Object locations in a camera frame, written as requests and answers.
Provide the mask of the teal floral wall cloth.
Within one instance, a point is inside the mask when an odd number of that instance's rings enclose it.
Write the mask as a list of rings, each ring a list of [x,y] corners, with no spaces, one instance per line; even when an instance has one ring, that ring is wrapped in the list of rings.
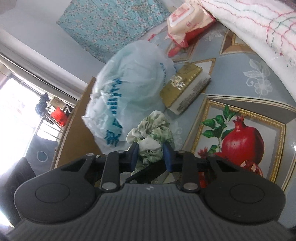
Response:
[[[83,49],[106,63],[124,46],[167,20],[161,1],[71,1],[57,24]]]

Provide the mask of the cardboard box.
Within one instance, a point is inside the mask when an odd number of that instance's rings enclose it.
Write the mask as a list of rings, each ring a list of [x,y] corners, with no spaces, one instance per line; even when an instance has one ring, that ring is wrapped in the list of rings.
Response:
[[[82,116],[86,112],[86,106],[90,101],[90,94],[95,81],[95,77],[90,80],[73,112],[70,114],[62,138],[56,148],[51,169],[63,166],[88,153],[102,154],[92,133],[82,120]]]

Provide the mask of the green white cloth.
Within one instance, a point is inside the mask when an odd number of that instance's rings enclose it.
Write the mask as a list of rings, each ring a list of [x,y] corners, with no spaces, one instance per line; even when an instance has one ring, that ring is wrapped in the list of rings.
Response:
[[[170,123],[164,113],[155,110],[128,133],[126,141],[138,143],[137,173],[163,158],[163,143],[173,142]]]

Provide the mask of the grey hanging blanket blue circles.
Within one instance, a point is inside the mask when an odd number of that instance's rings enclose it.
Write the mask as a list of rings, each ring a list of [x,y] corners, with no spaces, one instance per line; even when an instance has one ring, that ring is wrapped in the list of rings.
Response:
[[[56,141],[33,136],[25,157],[37,176],[51,169],[57,146]]]

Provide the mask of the gold packaged box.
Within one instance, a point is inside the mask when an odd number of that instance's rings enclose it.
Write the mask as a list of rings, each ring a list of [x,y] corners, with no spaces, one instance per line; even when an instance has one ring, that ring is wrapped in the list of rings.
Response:
[[[210,75],[202,67],[186,62],[159,95],[167,109],[180,115],[201,93],[210,79]]]

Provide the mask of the red wet wipes pack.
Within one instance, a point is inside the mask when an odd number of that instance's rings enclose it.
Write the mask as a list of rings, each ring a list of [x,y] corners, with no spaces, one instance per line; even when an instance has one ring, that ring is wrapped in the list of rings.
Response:
[[[168,36],[181,48],[215,23],[214,17],[201,5],[183,3],[168,18]]]

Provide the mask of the patterned sofa cover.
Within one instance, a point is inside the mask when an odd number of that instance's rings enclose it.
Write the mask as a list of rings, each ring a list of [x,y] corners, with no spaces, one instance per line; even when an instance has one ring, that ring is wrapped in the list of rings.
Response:
[[[192,63],[211,80],[181,114],[170,110],[175,147],[196,156],[222,152],[243,116],[244,136],[255,138],[254,171],[287,191],[295,176],[295,101],[272,69],[234,32],[220,23],[198,37],[173,61]]]

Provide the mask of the white plastic bag blue print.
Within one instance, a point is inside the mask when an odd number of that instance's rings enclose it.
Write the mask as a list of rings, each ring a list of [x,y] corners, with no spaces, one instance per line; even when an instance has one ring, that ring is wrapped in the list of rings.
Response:
[[[127,134],[155,110],[175,74],[173,61],[154,43],[138,40],[119,50],[102,68],[82,116],[103,154],[127,149]]]

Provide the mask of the white embroidered pillow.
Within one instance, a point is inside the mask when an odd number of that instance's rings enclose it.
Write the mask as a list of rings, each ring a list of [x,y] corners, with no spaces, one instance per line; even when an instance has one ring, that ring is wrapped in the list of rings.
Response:
[[[198,1],[252,47],[295,97],[295,1]]]

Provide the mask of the clothes drying rack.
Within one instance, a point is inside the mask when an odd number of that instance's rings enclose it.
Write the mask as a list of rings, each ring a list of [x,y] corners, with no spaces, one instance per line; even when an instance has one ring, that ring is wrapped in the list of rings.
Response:
[[[35,135],[42,138],[54,138],[58,140],[64,132],[73,107],[58,97],[50,97],[48,93],[45,92],[40,96],[40,100],[35,106],[35,111],[41,118]]]

